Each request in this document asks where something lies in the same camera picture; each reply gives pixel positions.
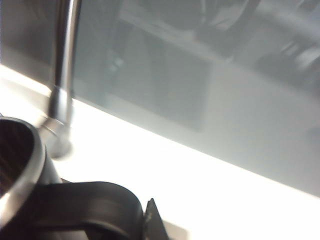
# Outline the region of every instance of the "black plastic handle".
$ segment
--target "black plastic handle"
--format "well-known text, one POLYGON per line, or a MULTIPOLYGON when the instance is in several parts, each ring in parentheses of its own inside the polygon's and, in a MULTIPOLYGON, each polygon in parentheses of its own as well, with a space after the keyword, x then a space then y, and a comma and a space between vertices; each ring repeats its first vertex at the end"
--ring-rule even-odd
POLYGON ((137 197, 109 182, 38 186, 32 198, 30 229, 35 233, 85 230, 115 239, 142 238, 143 210, 137 197))

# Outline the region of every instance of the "glass surface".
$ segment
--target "glass surface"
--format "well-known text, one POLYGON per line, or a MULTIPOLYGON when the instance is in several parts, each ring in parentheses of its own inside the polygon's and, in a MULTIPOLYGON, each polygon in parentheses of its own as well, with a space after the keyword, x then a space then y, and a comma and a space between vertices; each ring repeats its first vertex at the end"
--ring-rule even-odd
MULTIPOLYGON (((50 83, 54 12, 48 9, 54 6, 34 2, 21 10, 31 20, 12 39, 26 44, 34 35, 25 29, 34 28, 47 51, 21 50, 8 40, 2 62, 17 66, 14 49, 45 63, 24 73, 50 83)), ((319 2, 83 0, 75 94, 168 139, 320 196, 319 2)))

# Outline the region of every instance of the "black cup rim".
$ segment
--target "black cup rim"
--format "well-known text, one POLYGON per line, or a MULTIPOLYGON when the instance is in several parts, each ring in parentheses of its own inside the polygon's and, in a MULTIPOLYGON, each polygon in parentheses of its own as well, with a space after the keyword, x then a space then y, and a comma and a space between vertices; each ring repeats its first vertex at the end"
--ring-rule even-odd
POLYGON ((1 116, 0 122, 2 120, 13 121, 25 125, 26 128, 30 130, 34 142, 31 156, 20 176, 9 190, 4 195, 0 196, 1 229, 11 221, 30 196, 40 178, 46 158, 45 146, 42 144, 39 133, 33 125, 14 117, 1 116))

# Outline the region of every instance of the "white surface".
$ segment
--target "white surface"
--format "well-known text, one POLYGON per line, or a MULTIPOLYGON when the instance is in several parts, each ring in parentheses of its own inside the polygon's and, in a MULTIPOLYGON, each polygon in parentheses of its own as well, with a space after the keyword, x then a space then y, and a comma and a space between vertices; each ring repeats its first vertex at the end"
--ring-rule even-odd
MULTIPOLYGON (((0 113, 39 125, 48 88, 3 66, 0 74, 0 113)), ((319 198, 80 101, 73 105, 72 152, 54 161, 62 178, 122 185, 143 208, 153 197, 162 218, 189 240, 320 238, 319 198)))

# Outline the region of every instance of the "chrome faucet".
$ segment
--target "chrome faucet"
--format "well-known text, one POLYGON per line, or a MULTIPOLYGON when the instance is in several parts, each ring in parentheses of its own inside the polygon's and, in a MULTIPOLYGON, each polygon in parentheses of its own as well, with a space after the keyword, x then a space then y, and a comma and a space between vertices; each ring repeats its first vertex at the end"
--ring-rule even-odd
POLYGON ((65 155, 71 146, 72 80, 81 0, 59 0, 57 4, 54 86, 47 119, 38 130, 52 158, 65 155))

